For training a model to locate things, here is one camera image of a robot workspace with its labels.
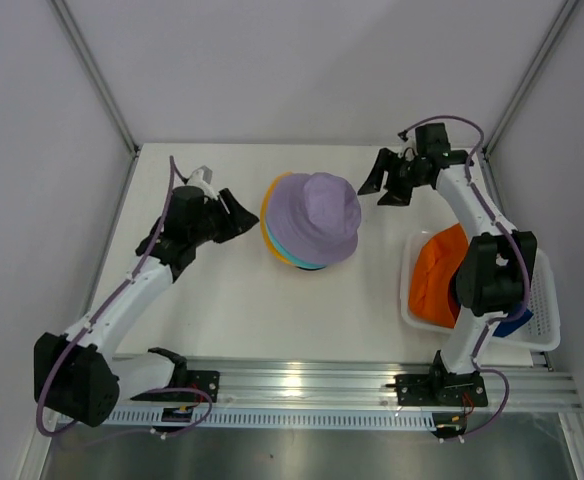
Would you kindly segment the orange bucket hat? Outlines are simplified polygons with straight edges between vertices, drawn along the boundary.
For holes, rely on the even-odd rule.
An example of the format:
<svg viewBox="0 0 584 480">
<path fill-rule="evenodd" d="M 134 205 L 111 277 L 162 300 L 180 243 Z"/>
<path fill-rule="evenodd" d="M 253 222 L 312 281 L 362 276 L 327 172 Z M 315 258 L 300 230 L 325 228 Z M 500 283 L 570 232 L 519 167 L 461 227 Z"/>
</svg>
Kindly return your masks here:
<svg viewBox="0 0 584 480">
<path fill-rule="evenodd" d="M 408 308 L 416 317 L 437 327 L 454 328 L 460 312 L 454 281 L 468 248 L 459 223 L 436 233 L 423 245 L 408 296 Z"/>
</svg>

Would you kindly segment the yellow bucket hat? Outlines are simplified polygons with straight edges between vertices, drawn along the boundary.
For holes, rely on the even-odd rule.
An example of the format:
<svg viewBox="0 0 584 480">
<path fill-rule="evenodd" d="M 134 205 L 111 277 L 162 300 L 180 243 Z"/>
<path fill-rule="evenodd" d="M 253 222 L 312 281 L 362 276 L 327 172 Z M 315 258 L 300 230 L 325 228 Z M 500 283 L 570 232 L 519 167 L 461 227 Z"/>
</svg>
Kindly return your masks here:
<svg viewBox="0 0 584 480">
<path fill-rule="evenodd" d="M 297 267 L 297 264 L 292 261 L 289 258 L 289 255 L 284 252 L 284 249 L 278 245 L 278 240 L 274 236 L 272 227 L 272 220 L 274 219 L 273 214 L 276 212 L 276 205 L 273 204 L 273 197 L 276 188 L 283 179 L 290 175 L 291 172 L 282 173 L 274 178 L 270 186 L 267 188 L 260 207 L 259 226 L 263 242 L 268 252 L 279 262 L 287 266 Z"/>
</svg>

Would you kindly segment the blue cap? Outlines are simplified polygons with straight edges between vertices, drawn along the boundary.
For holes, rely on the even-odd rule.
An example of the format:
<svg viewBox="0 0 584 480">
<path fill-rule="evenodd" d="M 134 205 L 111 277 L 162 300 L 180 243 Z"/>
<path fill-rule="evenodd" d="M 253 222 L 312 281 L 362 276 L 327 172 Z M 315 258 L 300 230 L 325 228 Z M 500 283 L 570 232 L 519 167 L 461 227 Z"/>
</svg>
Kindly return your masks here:
<svg viewBox="0 0 584 480">
<path fill-rule="evenodd" d="M 518 305 L 512 312 L 508 313 L 496 327 L 493 336 L 497 338 L 505 338 L 521 327 L 525 326 L 533 317 L 533 313 L 526 309 L 523 313 L 520 312 L 521 305 Z"/>
</svg>

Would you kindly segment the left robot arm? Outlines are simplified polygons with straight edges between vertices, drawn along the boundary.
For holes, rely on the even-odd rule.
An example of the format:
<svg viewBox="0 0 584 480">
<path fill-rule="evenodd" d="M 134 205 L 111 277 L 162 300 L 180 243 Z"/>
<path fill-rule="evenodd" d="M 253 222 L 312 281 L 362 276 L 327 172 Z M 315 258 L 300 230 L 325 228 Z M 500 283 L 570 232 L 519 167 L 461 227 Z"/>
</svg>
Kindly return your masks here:
<svg viewBox="0 0 584 480">
<path fill-rule="evenodd" d="M 50 409 L 96 427 L 122 400 L 211 401 L 207 392 L 189 385 L 182 355 L 160 347 L 123 361 L 114 355 L 141 314 L 195 260 L 200 246 L 225 243 L 258 222 L 227 189 L 171 190 L 161 215 L 135 251 L 136 266 L 122 283 L 64 333 L 45 333 L 36 341 L 36 414 Z"/>
</svg>

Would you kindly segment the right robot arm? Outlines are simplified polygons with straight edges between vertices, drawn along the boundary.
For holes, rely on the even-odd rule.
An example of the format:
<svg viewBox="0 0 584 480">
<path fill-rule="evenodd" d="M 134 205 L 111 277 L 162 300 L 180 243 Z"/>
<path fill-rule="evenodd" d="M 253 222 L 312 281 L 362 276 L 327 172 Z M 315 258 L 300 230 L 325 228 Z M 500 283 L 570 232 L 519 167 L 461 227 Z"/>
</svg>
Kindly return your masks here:
<svg viewBox="0 0 584 480">
<path fill-rule="evenodd" d="M 450 146 L 437 115 L 411 125 L 411 158 L 387 148 L 358 192 L 380 193 L 381 206 L 407 206 L 414 189 L 430 186 L 450 206 L 469 246 L 453 275 L 460 303 L 452 333 L 425 374 L 398 374 L 391 388 L 402 407 L 485 407 L 485 369 L 479 358 L 498 324 L 518 320 L 527 310 L 537 239 L 518 230 L 482 194 L 472 177 L 473 154 Z"/>
</svg>

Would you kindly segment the teal bucket hat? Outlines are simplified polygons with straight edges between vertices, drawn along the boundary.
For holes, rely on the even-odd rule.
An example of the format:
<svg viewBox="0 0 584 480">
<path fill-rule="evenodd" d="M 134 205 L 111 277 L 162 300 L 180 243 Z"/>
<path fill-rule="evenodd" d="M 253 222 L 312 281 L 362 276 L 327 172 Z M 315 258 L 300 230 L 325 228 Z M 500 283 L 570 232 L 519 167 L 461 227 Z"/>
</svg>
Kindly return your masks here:
<svg viewBox="0 0 584 480">
<path fill-rule="evenodd" d="M 265 231 L 266 231 L 266 236 L 267 239 L 269 241 L 269 243 L 271 244 L 271 246 L 274 248 L 274 250 L 286 261 L 288 261 L 290 264 L 294 264 L 295 266 L 303 266 L 303 267 L 311 267 L 311 266 L 326 266 L 326 264 L 316 264 L 316 263 L 311 263 L 305 260 L 301 260 L 300 258 L 294 256 L 293 254 L 291 254 L 290 252 L 288 252 L 281 244 L 280 242 L 273 236 L 273 234 L 271 233 L 271 230 L 268 226 L 267 223 L 264 224 L 265 226 Z"/>
</svg>

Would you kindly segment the lavender bucket hat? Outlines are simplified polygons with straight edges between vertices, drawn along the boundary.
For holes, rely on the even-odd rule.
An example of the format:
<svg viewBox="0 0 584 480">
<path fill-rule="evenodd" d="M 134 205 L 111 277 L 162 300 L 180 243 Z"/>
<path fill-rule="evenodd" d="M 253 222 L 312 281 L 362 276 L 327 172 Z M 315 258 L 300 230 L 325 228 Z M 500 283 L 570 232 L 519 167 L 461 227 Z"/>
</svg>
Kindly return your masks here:
<svg viewBox="0 0 584 480">
<path fill-rule="evenodd" d="M 274 236 L 301 260 L 328 266 L 357 249 L 362 211 L 346 179 L 326 172 L 291 173 L 276 188 L 273 204 Z"/>
</svg>

